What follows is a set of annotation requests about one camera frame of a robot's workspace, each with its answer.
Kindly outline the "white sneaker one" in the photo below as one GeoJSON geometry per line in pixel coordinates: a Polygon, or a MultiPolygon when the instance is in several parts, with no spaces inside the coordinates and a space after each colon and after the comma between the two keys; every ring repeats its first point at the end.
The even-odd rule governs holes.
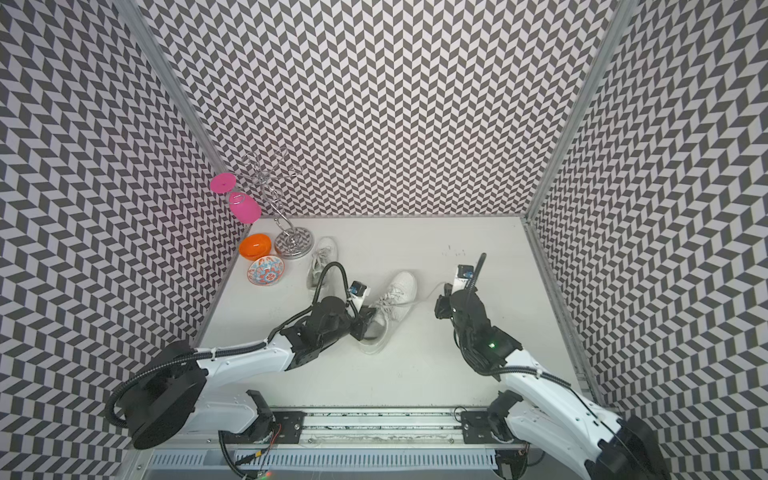
{"type": "Polygon", "coordinates": [[[331,237],[322,237],[317,240],[306,278],[306,287],[309,296],[313,297],[317,288],[320,288],[320,298],[326,296],[332,290],[332,281],[327,274],[320,279],[322,271],[331,262],[338,260],[338,246],[331,237]]]}
{"type": "Polygon", "coordinates": [[[372,305],[373,319],[360,341],[363,353],[379,353],[391,340],[415,305],[418,293],[417,279],[410,271],[399,272],[385,292],[372,305]]]}

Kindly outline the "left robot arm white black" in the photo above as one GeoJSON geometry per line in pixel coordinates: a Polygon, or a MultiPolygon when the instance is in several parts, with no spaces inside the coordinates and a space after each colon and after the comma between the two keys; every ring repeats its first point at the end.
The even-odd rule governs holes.
{"type": "Polygon", "coordinates": [[[227,388],[302,367],[346,336],[362,339],[374,315],[364,304],[370,290],[359,281],[343,287],[343,297],[315,295],[309,307],[261,341],[202,349],[184,341],[167,345],[111,393],[105,419],[127,430],[137,450],[187,433],[216,433],[232,443],[269,440],[279,422],[263,395],[227,388]]]}

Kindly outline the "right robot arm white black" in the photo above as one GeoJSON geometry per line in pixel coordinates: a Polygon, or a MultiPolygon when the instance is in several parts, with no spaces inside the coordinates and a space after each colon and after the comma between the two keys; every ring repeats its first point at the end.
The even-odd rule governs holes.
{"type": "Polygon", "coordinates": [[[434,313],[450,320],[469,367],[500,385],[487,409],[494,437],[532,444],[582,479],[670,478],[657,434],[644,420],[587,399],[491,323],[476,288],[484,262],[457,267],[434,313]]]}

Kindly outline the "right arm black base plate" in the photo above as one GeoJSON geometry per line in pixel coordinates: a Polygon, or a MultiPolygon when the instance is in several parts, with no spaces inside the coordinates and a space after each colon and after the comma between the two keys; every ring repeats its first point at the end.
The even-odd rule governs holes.
{"type": "Polygon", "coordinates": [[[485,410],[460,410],[454,414],[460,423],[465,444],[513,445],[522,447],[527,442],[512,433],[505,419],[485,410]]]}

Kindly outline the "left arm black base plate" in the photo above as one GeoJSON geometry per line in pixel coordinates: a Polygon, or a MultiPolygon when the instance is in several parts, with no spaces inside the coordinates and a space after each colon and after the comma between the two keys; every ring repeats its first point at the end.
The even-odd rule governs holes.
{"type": "Polygon", "coordinates": [[[289,410],[260,415],[242,433],[224,432],[224,443],[234,445],[298,444],[307,414],[289,410]]]}

